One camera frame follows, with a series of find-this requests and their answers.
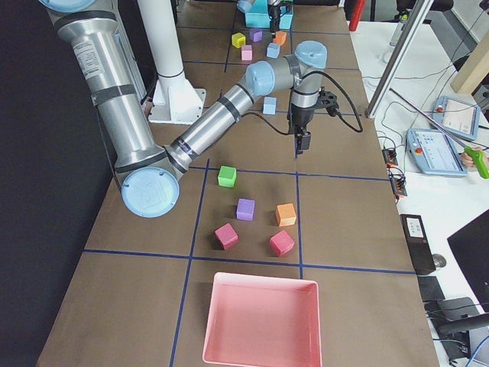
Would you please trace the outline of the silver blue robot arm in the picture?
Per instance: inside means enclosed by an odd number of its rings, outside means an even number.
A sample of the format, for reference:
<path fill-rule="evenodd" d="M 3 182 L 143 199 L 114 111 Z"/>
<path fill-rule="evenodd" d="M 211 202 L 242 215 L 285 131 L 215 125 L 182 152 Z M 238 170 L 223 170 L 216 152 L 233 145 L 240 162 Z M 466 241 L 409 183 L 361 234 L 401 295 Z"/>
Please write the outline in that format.
<path fill-rule="evenodd" d="M 289 30 L 292 24 L 292 1 L 239 0 L 237 8 L 244 14 L 249 28 L 267 28 L 275 34 L 279 30 Z"/>
<path fill-rule="evenodd" d="M 69 43 L 117 154 L 115 180 L 126 207 L 154 218 L 168 213 L 180 195 L 180 178 L 250 111 L 262 96 L 291 92 L 290 133 L 306 136 L 306 125 L 319 106 L 319 90 L 328 51 L 304 41 L 293 54 L 249 65 L 244 76 L 209 109 L 185 77 L 172 5 L 138 4 L 171 115 L 187 114 L 188 129 L 170 145 L 158 145 L 131 79 L 128 62 L 116 41 L 115 1 L 46 1 L 44 7 L 58 36 Z"/>

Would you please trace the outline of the person's hand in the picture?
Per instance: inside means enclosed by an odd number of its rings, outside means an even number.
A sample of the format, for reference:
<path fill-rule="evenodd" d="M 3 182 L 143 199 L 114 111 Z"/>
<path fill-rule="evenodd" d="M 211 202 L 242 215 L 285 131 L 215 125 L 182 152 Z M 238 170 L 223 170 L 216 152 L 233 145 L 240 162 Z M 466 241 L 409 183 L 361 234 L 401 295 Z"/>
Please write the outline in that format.
<path fill-rule="evenodd" d="M 474 148 L 472 148 L 472 150 L 473 151 L 481 151 L 483 154 L 484 162 L 487 162 L 487 157 L 481 148 L 474 147 Z M 461 162 L 463 163 L 463 165 L 466 166 L 468 171 L 476 171 L 477 170 L 477 167 L 475 166 L 472 157 L 469 156 L 466 152 L 463 152 L 461 154 Z"/>

